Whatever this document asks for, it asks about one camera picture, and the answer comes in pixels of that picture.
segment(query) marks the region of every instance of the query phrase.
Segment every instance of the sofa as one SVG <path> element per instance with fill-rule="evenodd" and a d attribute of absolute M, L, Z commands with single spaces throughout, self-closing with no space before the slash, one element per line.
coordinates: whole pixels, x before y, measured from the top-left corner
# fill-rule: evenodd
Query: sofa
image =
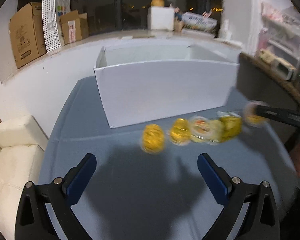
<path fill-rule="evenodd" d="M 22 189 L 37 183 L 47 143 L 31 115 L 0 123 L 0 232 L 7 240 L 14 240 Z"/>

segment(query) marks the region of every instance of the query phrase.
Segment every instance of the tabletop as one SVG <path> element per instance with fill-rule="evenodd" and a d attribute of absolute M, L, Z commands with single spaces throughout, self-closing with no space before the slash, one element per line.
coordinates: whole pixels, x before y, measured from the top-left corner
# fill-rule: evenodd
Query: tabletop
<path fill-rule="evenodd" d="M 284 145 L 270 125 L 244 126 L 236 138 L 216 146 L 169 141 L 159 155 L 140 148 L 145 125 L 167 131 L 176 118 L 200 115 L 216 118 L 217 111 L 241 111 L 247 99 L 233 88 L 225 106 L 111 129 L 95 77 L 79 80 L 69 95 L 51 133 L 39 184 L 63 177 L 86 153 L 97 158 L 97 169 L 72 210 L 92 239 L 198 240 L 207 233 L 222 206 L 217 204 L 197 168 L 207 152 L 229 176 L 245 183 L 267 180 L 282 218 L 296 185 L 295 170 Z M 228 239 L 238 232 L 247 210 L 244 204 Z M 60 239 L 66 239 L 48 206 Z"/>

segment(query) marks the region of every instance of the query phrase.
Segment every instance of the small white box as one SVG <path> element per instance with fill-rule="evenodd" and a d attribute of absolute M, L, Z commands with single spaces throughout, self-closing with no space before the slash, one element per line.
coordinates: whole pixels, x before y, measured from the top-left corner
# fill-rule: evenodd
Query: small white box
<path fill-rule="evenodd" d="M 174 8 L 151 6 L 148 9 L 148 29 L 173 31 Z"/>

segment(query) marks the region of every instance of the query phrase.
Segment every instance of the metal screw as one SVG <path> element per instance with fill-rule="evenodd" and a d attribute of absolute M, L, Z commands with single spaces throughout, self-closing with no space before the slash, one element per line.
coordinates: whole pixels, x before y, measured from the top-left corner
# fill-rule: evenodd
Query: metal screw
<path fill-rule="evenodd" d="M 62 178 L 60 178 L 60 177 L 57 177 L 57 178 L 55 178 L 54 180 L 53 180 L 53 182 L 54 182 L 54 184 L 60 184 L 61 182 L 62 182 Z"/>
<path fill-rule="evenodd" d="M 241 179 L 239 179 L 238 177 L 233 177 L 232 178 L 233 183 L 235 184 L 239 184 L 241 182 Z"/>
<path fill-rule="evenodd" d="M 31 181 L 28 181 L 27 183 L 26 183 L 26 187 L 31 187 L 32 186 L 32 182 Z"/>
<path fill-rule="evenodd" d="M 267 182 L 265 180 L 262 182 L 262 185 L 265 186 L 265 187 L 269 187 L 270 186 L 269 182 Z"/>

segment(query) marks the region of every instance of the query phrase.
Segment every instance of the white box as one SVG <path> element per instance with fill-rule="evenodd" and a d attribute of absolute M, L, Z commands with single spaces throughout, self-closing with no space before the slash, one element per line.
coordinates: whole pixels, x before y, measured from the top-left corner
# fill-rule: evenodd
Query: white box
<path fill-rule="evenodd" d="M 183 59 L 98 67 L 102 61 L 94 71 L 111 128 L 223 106 L 239 66 Z"/>
<path fill-rule="evenodd" d="M 173 31 L 174 8 L 151 6 L 148 9 L 148 30 Z"/>

